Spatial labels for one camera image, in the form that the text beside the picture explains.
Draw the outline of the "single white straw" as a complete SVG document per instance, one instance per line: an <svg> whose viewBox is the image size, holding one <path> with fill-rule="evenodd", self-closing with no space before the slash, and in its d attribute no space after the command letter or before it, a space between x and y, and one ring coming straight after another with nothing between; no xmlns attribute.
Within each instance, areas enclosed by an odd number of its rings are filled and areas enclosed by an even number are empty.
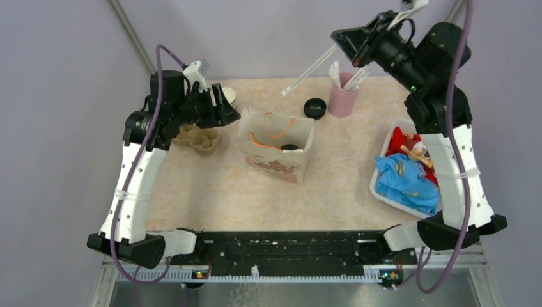
<svg viewBox="0 0 542 307"><path fill-rule="evenodd" d="M334 52L338 49L336 44L332 45L327 51L325 51L311 66L309 66L296 81L291 83L288 87L283 89L281 95L286 96L293 91L304 79L309 77L318 67L320 67Z"/></svg>

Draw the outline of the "cream paper gift bag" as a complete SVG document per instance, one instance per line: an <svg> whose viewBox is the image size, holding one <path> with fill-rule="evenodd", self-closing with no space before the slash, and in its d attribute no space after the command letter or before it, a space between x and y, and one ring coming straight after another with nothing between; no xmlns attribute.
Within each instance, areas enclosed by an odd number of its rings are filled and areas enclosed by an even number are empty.
<svg viewBox="0 0 542 307"><path fill-rule="evenodd" d="M314 141L314 120L248 108L241 112L237 140L242 160L252 169L283 181L304 181ZM298 150L281 150L294 144Z"/></svg>

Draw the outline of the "black plastic cup lid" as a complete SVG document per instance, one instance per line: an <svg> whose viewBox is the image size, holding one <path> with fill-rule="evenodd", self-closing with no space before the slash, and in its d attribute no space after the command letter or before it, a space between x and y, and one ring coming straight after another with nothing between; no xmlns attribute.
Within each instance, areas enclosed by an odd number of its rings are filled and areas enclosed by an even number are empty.
<svg viewBox="0 0 542 307"><path fill-rule="evenodd" d="M298 150L299 147L297 145L294 145L294 144L285 144L285 145L281 146L280 149L281 150L292 151L292 150Z"/></svg>

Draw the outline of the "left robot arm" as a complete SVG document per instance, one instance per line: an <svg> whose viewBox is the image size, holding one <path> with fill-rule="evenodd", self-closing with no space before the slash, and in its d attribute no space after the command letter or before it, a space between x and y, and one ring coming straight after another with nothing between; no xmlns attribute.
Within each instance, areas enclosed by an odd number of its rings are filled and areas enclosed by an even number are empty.
<svg viewBox="0 0 542 307"><path fill-rule="evenodd" d="M109 214L87 246L147 269L181 255L189 264L204 259L205 247L190 230L148 232L148 205L158 170L182 127L214 128L241 118L219 83L208 85L208 63L199 59L181 72L165 70L150 77L144 107L125 121L122 163Z"/></svg>

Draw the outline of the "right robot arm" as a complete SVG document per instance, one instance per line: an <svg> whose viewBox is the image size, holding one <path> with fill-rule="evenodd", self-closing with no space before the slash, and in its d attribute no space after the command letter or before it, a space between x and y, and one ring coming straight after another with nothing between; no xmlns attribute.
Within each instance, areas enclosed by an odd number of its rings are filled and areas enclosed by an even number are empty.
<svg viewBox="0 0 542 307"><path fill-rule="evenodd" d="M467 27L436 23L414 45L399 31L424 6L426 1L414 1L408 12L381 12L365 26L338 29L330 36L353 66L376 63L408 90L406 110L438 180L442 209L384 231L375 246L384 264L393 263L404 249L462 249L507 227L483 191L472 147L472 114L466 94L455 84L459 68L471 57Z"/></svg>

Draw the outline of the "stack of paper cups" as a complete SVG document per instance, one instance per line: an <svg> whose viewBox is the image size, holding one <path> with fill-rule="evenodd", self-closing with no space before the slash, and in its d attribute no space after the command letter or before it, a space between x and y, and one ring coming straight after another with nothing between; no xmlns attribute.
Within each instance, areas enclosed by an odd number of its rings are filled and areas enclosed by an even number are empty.
<svg viewBox="0 0 542 307"><path fill-rule="evenodd" d="M224 93L224 96L225 96L226 100L228 101L228 103L230 104L230 106L233 109L236 109L236 107L237 107L236 91L233 88L222 87L222 92Z"/></svg>

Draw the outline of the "pink straw holder cup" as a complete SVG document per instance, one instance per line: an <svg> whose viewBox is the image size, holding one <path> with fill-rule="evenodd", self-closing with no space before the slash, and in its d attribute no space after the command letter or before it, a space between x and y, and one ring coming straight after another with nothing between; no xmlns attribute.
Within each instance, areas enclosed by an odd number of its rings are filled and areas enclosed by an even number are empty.
<svg viewBox="0 0 542 307"><path fill-rule="evenodd" d="M346 118L353 112L357 100L358 90L344 91L332 82L327 111L336 118Z"/></svg>

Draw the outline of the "spare black cup lid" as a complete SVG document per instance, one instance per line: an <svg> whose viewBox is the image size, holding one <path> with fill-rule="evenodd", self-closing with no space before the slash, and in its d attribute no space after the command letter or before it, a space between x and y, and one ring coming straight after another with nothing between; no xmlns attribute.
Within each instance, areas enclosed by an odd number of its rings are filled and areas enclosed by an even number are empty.
<svg viewBox="0 0 542 307"><path fill-rule="evenodd" d="M326 113L327 104L321 98L310 98L304 103L303 113L307 118L320 120Z"/></svg>

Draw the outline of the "white plastic basket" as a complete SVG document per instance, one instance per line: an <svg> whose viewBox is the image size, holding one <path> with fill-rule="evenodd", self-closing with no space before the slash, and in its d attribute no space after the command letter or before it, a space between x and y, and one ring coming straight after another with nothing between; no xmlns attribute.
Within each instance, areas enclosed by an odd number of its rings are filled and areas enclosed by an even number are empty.
<svg viewBox="0 0 542 307"><path fill-rule="evenodd" d="M371 194L383 203L415 217L433 216L442 208L438 182L432 169L408 155L402 147L423 149L411 120L399 118L389 128L369 184Z"/></svg>

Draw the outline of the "red snack packet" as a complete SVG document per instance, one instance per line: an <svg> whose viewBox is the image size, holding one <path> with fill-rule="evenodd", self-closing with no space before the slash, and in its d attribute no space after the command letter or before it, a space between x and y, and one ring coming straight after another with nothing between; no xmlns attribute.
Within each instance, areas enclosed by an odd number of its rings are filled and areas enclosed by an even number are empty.
<svg viewBox="0 0 542 307"><path fill-rule="evenodd" d="M395 127L392 130L385 156L398 153L406 155L410 160L421 162L425 172L424 177L438 186L433 161L419 134L406 134L400 127Z"/></svg>

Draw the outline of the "blue cartoon packet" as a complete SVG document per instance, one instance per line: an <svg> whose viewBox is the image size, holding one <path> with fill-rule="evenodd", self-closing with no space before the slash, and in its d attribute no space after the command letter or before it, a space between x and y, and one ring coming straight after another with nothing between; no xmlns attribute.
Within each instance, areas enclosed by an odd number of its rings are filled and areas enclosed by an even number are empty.
<svg viewBox="0 0 542 307"><path fill-rule="evenodd" d="M375 187L378 195L429 216L437 213L438 186L424 177L421 162L395 153L376 157L375 165L380 173Z"/></svg>

